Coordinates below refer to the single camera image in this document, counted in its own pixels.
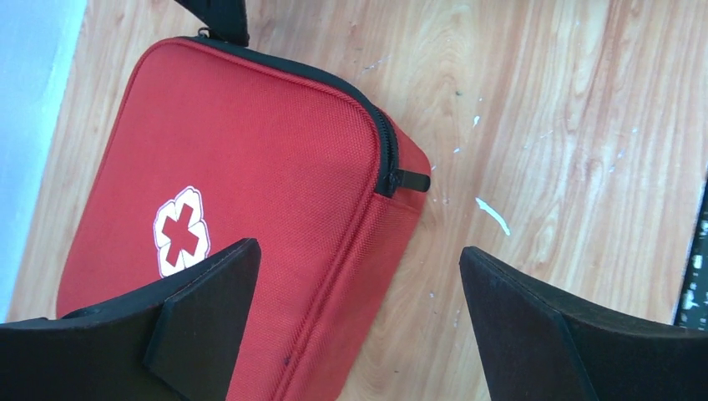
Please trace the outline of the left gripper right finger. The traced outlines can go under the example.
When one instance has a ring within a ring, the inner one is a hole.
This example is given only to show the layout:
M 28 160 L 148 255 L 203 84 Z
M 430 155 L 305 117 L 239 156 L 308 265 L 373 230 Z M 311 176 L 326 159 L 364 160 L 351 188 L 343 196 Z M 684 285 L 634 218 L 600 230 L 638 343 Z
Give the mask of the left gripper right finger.
M 600 306 L 475 246 L 459 266 L 492 399 L 706 399 L 706 332 Z

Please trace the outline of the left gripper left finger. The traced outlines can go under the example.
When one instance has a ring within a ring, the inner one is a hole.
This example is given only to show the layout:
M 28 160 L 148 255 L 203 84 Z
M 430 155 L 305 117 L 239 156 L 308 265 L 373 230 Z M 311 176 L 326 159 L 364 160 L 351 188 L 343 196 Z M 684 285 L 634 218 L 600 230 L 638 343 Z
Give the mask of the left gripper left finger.
M 132 292 L 1 326 L 4 400 L 223 400 L 261 250 L 243 239 Z

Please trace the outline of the red black medicine case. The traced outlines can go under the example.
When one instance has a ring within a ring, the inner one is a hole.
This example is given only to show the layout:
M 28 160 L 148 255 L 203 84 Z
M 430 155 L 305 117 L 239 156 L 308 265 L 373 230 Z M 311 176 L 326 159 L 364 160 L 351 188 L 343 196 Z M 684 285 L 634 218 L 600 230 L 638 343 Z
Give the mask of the red black medicine case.
M 431 185 L 423 151 L 336 75 L 249 49 L 242 1 L 134 67 L 58 289 L 64 314 L 261 248 L 231 400 L 334 400 Z

